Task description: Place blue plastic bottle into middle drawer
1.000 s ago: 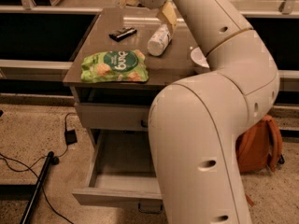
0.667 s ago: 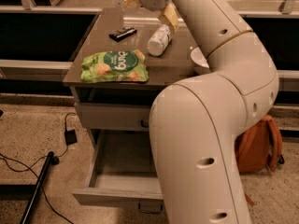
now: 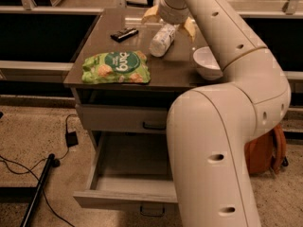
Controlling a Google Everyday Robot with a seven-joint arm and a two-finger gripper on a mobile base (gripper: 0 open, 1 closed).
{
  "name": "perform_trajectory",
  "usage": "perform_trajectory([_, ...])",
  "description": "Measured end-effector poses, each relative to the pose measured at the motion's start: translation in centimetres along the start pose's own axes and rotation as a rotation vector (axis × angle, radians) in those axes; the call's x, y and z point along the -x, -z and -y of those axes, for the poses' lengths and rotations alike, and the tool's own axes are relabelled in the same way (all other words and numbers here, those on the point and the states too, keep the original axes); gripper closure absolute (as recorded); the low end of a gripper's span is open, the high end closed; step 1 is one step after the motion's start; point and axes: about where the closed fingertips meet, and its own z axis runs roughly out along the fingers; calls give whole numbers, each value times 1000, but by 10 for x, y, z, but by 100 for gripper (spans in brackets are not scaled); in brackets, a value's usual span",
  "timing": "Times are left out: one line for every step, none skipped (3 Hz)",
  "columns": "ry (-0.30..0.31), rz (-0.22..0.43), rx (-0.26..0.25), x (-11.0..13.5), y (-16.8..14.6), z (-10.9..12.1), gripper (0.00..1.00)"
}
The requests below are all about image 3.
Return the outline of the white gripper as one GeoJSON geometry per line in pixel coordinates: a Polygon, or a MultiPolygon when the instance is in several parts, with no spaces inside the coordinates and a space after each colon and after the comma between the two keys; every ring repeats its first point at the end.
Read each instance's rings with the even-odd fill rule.
{"type": "Polygon", "coordinates": [[[158,6],[155,5],[146,10],[141,23],[158,23],[161,17],[168,24],[180,24],[178,31],[193,43],[196,37],[196,30],[188,16],[189,10],[184,0],[160,0],[158,6]]]}

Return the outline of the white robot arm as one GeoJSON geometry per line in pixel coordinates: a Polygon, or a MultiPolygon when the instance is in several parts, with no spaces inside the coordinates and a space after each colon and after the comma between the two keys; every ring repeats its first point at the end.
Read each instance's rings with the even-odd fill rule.
{"type": "Polygon", "coordinates": [[[220,84],[177,97],[167,118],[183,227],[261,227],[244,146],[287,112],[289,82],[272,52],[226,0],[160,0],[170,24],[192,17],[223,71],[220,84]]]}

